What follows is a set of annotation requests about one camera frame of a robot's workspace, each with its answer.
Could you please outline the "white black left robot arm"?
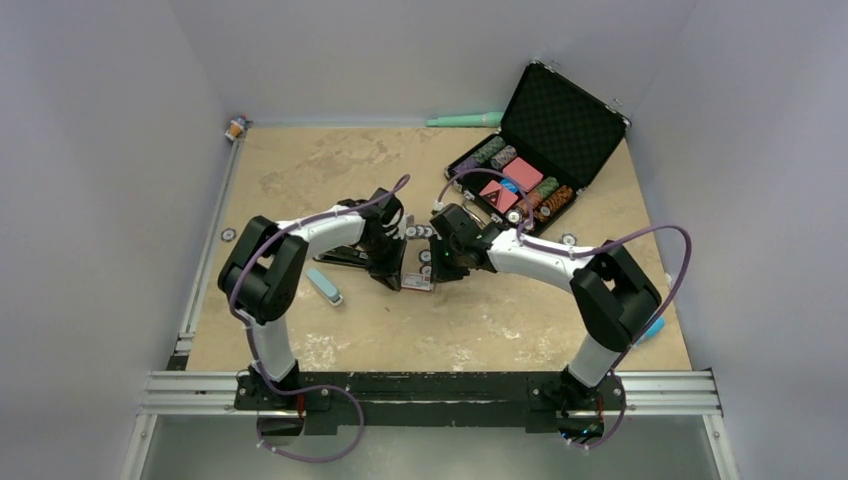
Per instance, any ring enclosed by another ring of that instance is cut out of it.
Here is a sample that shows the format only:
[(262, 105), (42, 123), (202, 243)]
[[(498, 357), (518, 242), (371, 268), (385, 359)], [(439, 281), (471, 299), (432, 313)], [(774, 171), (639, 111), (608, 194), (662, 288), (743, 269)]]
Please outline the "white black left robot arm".
[(293, 304), (307, 260), (341, 247), (361, 252), (369, 277), (391, 291), (401, 288), (406, 249), (405, 211), (392, 191), (369, 200), (346, 199), (310, 217), (274, 222), (252, 218), (219, 274), (231, 314), (246, 331), (250, 371), (272, 408), (297, 399), (298, 362), (284, 316)]

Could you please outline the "black stapler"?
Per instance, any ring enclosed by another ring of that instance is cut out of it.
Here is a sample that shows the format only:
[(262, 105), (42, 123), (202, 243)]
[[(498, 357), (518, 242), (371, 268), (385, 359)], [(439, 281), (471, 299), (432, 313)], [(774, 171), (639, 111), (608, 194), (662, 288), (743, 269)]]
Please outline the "black stapler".
[(360, 269), (366, 269), (368, 266), (368, 254), (350, 246), (340, 246), (331, 249), (327, 252), (316, 255), (313, 260), (318, 263), (327, 263)]

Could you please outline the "light blue stapler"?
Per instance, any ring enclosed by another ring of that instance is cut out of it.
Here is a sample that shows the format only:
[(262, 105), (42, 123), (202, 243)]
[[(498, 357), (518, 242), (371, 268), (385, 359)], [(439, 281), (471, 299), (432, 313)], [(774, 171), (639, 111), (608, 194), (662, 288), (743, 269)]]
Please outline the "light blue stapler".
[(321, 296), (327, 300), (332, 306), (342, 304), (344, 297), (339, 288), (320, 270), (310, 268), (306, 271), (306, 277), (311, 285), (316, 289)]

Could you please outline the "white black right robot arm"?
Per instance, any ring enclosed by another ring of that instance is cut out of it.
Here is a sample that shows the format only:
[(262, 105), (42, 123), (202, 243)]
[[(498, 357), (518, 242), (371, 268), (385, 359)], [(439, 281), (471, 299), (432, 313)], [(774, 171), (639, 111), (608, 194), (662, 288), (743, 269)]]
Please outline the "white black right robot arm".
[(573, 406), (584, 407), (599, 396), (601, 381), (660, 307), (657, 288), (612, 241), (595, 250), (524, 240), (503, 224), (480, 226), (456, 204), (436, 212), (430, 224), (434, 281), (456, 281), (483, 270), (530, 278), (572, 295), (586, 330), (561, 374), (561, 392)]

